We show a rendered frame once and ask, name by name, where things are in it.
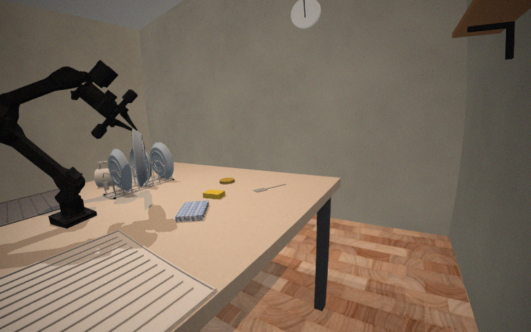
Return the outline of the yellow sponge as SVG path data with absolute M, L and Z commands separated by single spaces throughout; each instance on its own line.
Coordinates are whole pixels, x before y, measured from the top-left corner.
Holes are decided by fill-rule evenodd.
M 207 199 L 221 199 L 225 196 L 225 191 L 223 190 L 208 190 L 203 192 L 203 198 Z

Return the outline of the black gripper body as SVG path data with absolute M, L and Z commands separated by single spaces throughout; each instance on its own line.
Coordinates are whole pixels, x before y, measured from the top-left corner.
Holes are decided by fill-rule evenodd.
M 100 98 L 100 96 L 104 94 L 103 92 L 101 92 L 100 94 L 98 94 L 94 99 L 93 101 L 91 102 L 91 106 L 93 107 L 93 104 L 96 102 L 97 104 L 100 103 L 100 101 L 102 100 Z M 114 122 L 115 120 L 115 117 L 119 114 L 119 113 L 122 113 L 123 110 L 126 108 L 125 106 L 128 104 L 128 103 L 132 103 L 136 97 L 137 97 L 137 93 L 135 93 L 132 89 L 129 89 L 123 96 L 122 98 L 124 99 L 123 101 L 121 101 L 121 103 L 116 104 L 115 108 L 112 109 L 110 112 L 109 112 L 109 115 L 106 118 L 106 120 L 102 123 L 102 124 L 98 124 L 94 130 L 92 130 L 91 134 L 99 139 L 101 138 L 106 132 L 106 128 Z M 129 102 L 127 102 L 129 101 Z M 95 109 L 95 107 L 93 107 Z M 117 109 L 117 110 L 116 110 Z M 96 110 L 96 109 L 95 109 Z M 97 110 L 96 110 L 97 111 Z M 112 115 L 112 116 L 111 116 Z M 101 135 L 101 136 L 100 136 Z

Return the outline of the white ribbed draining mat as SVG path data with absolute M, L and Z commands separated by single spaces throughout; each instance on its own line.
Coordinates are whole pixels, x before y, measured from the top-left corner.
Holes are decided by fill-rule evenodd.
M 121 230 L 0 277 L 0 332 L 170 332 L 217 289 Z

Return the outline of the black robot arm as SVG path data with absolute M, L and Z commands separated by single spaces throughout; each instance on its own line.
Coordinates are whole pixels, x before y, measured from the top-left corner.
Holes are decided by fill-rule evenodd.
M 71 91 L 71 99 L 81 98 L 91 105 L 93 99 L 102 92 L 92 82 L 100 88 L 107 88 L 117 76 L 115 71 L 99 60 L 89 73 L 64 66 L 43 80 L 0 95 L 0 143 L 16 149 L 54 180 L 60 189 L 55 199 L 60 206 L 60 215 L 66 220 L 86 214 L 83 199 L 79 195 L 85 186 L 85 179 L 74 167 L 62 167 L 25 136 L 23 129 L 17 124 L 19 105 L 53 91 L 77 87 L 75 91 Z M 84 82 L 86 83 L 83 85 Z M 95 102 L 93 107 L 107 117 L 117 104 L 117 96 L 109 90 L 102 95 L 100 103 Z

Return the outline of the olive-brown round disc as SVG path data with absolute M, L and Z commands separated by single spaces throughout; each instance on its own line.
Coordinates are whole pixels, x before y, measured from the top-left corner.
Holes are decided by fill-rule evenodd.
M 222 178 L 219 181 L 220 184 L 230 184 L 235 182 L 234 178 Z

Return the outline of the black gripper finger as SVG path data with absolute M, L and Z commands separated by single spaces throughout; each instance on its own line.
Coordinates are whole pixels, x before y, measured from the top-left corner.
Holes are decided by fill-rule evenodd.
M 121 122 L 119 120 L 116 120 L 116 119 L 114 120 L 114 122 L 111 124 L 110 127 L 114 127 L 114 126 L 123 127 L 125 129 L 128 129 L 128 130 L 132 131 L 131 127 L 127 126 L 125 123 L 123 123 L 123 122 Z
M 124 111 L 120 115 L 137 131 L 135 125 L 132 123 L 131 119 L 129 118 L 127 111 L 128 111 L 128 108 L 125 108 Z

